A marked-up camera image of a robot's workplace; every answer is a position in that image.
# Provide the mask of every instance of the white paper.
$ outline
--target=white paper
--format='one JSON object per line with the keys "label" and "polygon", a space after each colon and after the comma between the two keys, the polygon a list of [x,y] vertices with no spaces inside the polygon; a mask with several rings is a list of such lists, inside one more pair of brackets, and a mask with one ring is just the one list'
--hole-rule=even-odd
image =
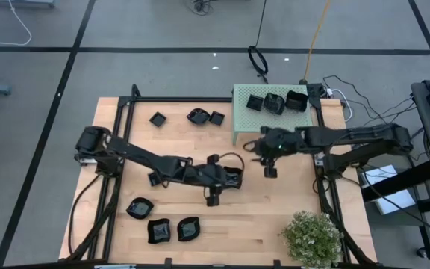
{"label": "white paper", "polygon": [[[392,165],[388,165],[385,167],[381,167],[381,169],[367,171],[366,180],[369,181],[371,184],[375,184],[377,182],[385,180],[386,178],[395,176],[396,174],[397,173],[396,170],[394,170],[394,167]],[[398,191],[395,194],[386,196],[386,198],[393,201],[401,208],[407,208],[411,205],[415,205],[415,202],[412,199],[411,194],[408,192],[408,190]],[[396,206],[384,200],[383,198],[377,199],[375,201],[375,204],[378,206],[378,209],[381,214],[388,214],[394,211],[398,211],[398,208]]]}

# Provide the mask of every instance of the green perforated board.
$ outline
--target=green perforated board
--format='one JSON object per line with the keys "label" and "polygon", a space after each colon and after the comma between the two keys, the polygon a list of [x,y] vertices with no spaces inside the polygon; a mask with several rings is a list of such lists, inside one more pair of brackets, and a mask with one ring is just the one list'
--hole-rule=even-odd
{"label": "green perforated board", "polygon": [[305,85],[235,84],[233,87],[233,131],[259,132],[261,126],[294,130],[299,126],[312,126],[309,106],[305,112],[284,109],[282,115],[272,114],[265,108],[254,111],[246,107],[250,94],[264,98],[267,93],[278,94],[286,99],[288,91],[307,94]]}

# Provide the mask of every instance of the white cable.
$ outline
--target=white cable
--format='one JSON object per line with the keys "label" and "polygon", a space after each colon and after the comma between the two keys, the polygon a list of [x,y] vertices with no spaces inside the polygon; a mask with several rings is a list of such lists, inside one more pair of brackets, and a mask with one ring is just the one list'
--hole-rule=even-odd
{"label": "white cable", "polygon": [[11,42],[0,42],[0,45],[14,45],[14,46],[26,46],[29,44],[29,42],[31,42],[31,40],[33,39],[33,36],[31,34],[31,32],[29,31],[29,29],[26,27],[26,25],[24,24],[24,22],[22,22],[22,20],[19,18],[18,14],[16,14],[16,10],[13,7],[13,4],[11,3],[12,0],[7,0],[9,2],[9,5],[11,7],[11,11],[13,11],[14,16],[16,17],[16,19],[19,20],[19,22],[21,22],[22,27],[24,27],[24,29],[28,32],[29,34],[29,39],[28,41],[24,42],[24,43],[11,43]]}
{"label": "white cable", "polygon": [[352,118],[352,109],[351,109],[351,105],[349,105],[348,99],[346,98],[346,96],[344,96],[344,93],[341,90],[338,89],[326,89],[326,93],[328,93],[329,96],[333,96],[333,92],[338,92],[341,93],[341,95],[344,98],[344,102],[346,103],[346,105],[348,106],[349,109],[349,117],[347,119],[345,119],[344,121],[347,122],[348,120],[350,120]]}

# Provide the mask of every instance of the table leg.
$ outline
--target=table leg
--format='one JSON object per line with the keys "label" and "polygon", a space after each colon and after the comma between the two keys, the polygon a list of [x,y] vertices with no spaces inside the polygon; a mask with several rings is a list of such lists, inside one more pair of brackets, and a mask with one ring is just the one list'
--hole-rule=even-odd
{"label": "table leg", "polygon": [[237,137],[238,137],[238,132],[233,131],[233,136],[232,136],[232,143],[235,146],[237,144]]}

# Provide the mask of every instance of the yellow cable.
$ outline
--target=yellow cable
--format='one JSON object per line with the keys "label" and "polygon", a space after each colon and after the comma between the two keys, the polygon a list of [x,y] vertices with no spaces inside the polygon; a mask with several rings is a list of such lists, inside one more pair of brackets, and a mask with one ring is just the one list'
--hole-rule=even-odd
{"label": "yellow cable", "polygon": [[310,71],[310,59],[311,59],[311,52],[313,51],[314,42],[317,39],[318,32],[320,31],[321,25],[323,25],[325,21],[326,12],[328,11],[330,4],[331,4],[331,0],[326,0],[326,6],[325,6],[325,9],[322,11],[320,22],[318,22],[317,31],[314,32],[313,40],[311,41],[310,51],[308,52],[308,60],[306,61],[305,76],[303,76],[304,80],[307,80],[308,73]]}

